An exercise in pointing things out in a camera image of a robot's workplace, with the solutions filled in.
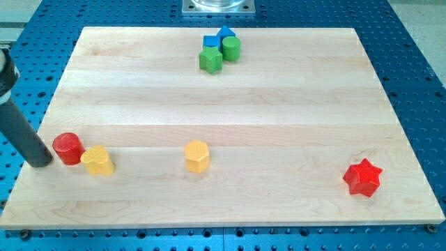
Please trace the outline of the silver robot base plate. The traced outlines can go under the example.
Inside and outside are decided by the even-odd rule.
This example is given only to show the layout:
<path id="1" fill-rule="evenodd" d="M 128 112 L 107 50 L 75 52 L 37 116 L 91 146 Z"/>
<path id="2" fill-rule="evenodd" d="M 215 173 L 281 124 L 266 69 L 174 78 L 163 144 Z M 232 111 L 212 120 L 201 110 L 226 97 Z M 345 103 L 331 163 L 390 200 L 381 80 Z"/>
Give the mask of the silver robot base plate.
<path id="1" fill-rule="evenodd" d="M 182 0 L 183 14 L 254 14 L 254 0 Z"/>

